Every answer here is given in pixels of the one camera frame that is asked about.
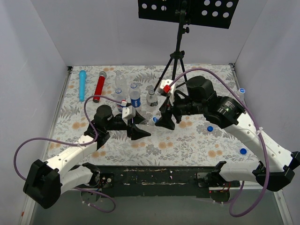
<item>gray floor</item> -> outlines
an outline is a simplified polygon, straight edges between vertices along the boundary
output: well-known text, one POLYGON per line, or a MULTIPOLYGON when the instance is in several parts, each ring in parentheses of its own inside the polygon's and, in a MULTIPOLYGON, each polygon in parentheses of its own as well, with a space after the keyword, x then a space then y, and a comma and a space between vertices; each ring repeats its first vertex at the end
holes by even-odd
MULTIPOLYGON (((259 190, 244 190, 234 207, 235 213, 245 210, 259 195, 259 190)), ((282 225, 274 194, 267 192, 263 200, 248 215, 233 218, 229 205, 206 203, 186 197, 118 197, 113 213, 102 213, 82 204, 79 191, 64 193, 51 208, 44 210, 36 204, 31 219, 32 225, 282 225)), ((108 199, 97 202, 99 207, 109 209, 108 199)))

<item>music stand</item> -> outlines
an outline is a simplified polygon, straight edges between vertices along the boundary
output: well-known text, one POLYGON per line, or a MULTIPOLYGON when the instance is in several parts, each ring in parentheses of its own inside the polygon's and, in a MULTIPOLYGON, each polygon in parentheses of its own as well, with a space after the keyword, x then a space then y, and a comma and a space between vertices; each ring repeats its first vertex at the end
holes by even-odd
MULTIPOLYGON (((228 29, 238 2, 239 0, 138 0, 139 18, 179 23, 176 49, 170 54, 170 60, 155 85, 154 91, 173 60, 172 80, 176 76, 178 60, 182 71, 185 72, 182 60, 185 52, 180 51, 180 44, 182 35, 189 33, 189 27, 183 28, 184 25, 228 29)), ((184 85, 185 82, 178 85, 177 88, 184 85)))

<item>table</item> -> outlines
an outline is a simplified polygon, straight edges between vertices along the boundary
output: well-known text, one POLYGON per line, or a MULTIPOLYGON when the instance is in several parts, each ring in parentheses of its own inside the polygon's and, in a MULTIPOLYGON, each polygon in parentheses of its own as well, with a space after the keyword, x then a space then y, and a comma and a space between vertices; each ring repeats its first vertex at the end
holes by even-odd
MULTIPOLYGON (((227 65, 185 65, 190 68, 203 67, 220 76, 234 91, 237 90, 230 66, 227 65)), ((146 108, 146 94, 155 86, 161 76, 164 66, 76 66, 70 76, 64 95, 62 107, 57 119, 52 138, 76 142, 88 126, 83 112, 83 102, 79 102, 79 71, 87 72, 86 97, 94 94, 100 71, 107 73, 103 95, 113 97, 115 71, 120 70, 127 78, 127 85, 137 82, 141 89, 141 115, 150 119, 153 115, 160 116, 157 107, 154 112, 146 108)), ((172 67, 165 74, 165 79, 172 77, 172 67)), ((194 71, 187 76, 203 75, 213 82, 218 95, 231 96, 230 92, 212 75, 203 71, 194 71)), ((160 106, 165 97, 159 96, 160 106)), ((90 101, 87 112, 93 118, 96 109, 102 105, 110 105, 114 115, 118 113, 116 104, 105 99, 100 103, 90 101)), ((210 124, 202 115, 183 116, 182 122, 176 125, 174 131, 163 127, 155 127, 151 137, 132 142, 127 138, 126 131, 110 131, 111 138, 98 151, 87 156, 80 162, 90 162, 95 165, 160 165, 160 166, 215 166, 219 161, 252 162, 258 161, 255 155, 247 150, 246 155, 240 154, 245 146, 232 135, 210 124), (207 127, 213 126, 212 132, 207 127)), ((51 158, 62 152, 66 145, 51 143, 46 158, 51 158)))

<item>mounting plate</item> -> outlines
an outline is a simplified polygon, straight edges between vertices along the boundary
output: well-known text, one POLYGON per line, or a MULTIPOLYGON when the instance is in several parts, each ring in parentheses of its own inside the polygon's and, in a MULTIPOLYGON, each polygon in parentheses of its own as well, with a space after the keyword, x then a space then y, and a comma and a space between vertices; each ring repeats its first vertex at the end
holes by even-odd
MULTIPOLYGON (((139 18, 179 23, 183 0, 138 0, 139 18)), ((228 29, 239 0, 186 0, 191 24, 228 29)))

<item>bottle label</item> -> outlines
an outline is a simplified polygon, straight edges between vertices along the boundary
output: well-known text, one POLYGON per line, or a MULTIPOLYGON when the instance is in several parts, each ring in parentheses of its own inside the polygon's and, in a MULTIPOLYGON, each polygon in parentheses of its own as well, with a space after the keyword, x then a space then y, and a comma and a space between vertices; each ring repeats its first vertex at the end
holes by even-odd
POLYGON ((123 111, 123 106, 117 104, 117 108, 118 108, 119 112, 123 111))
POLYGON ((134 108, 137 108, 141 105, 141 98, 139 97, 138 99, 132 99, 131 104, 134 108))
POLYGON ((147 102, 147 104, 149 105, 149 106, 157 106, 158 105, 158 102, 147 102))

